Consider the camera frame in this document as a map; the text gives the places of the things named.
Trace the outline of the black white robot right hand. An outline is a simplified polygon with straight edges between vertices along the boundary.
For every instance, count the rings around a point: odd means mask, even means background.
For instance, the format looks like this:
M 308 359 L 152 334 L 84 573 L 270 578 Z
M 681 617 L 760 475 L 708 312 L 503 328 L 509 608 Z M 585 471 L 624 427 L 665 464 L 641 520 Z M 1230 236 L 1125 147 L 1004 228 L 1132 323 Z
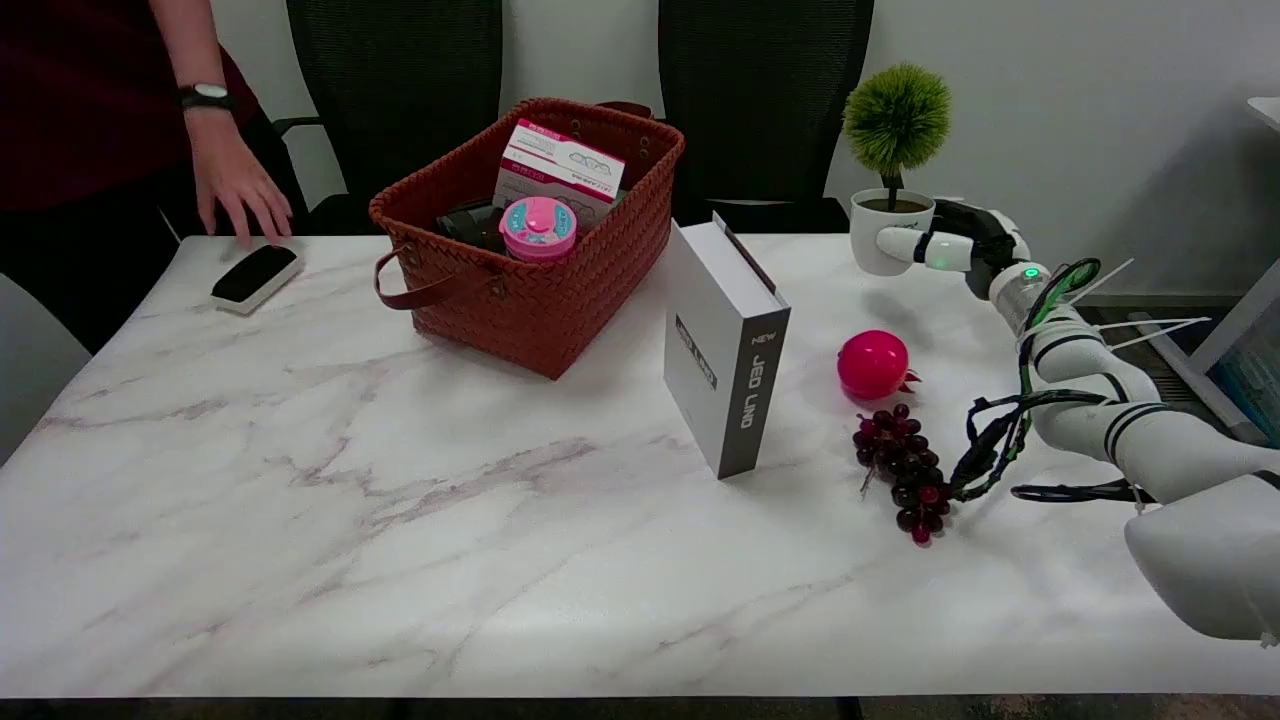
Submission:
M 964 274 L 978 299 L 988 299 L 996 277 L 1030 260 L 1015 223 L 1000 211 L 952 199 L 936 199 L 933 218 L 923 231 L 886 227 L 874 247 L 899 263 Z

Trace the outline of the person's bare hand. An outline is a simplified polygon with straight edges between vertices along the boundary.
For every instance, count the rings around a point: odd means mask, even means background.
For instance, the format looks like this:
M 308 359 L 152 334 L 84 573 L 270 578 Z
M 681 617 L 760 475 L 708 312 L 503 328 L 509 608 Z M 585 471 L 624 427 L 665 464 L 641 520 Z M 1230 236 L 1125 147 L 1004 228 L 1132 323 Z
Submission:
M 218 232 L 218 210 L 230 220 L 237 242 L 248 249 L 250 220 L 269 243 L 292 236 L 292 209 L 264 165 L 242 138 L 228 110 L 184 111 L 195 170 L 196 208 L 209 234 Z

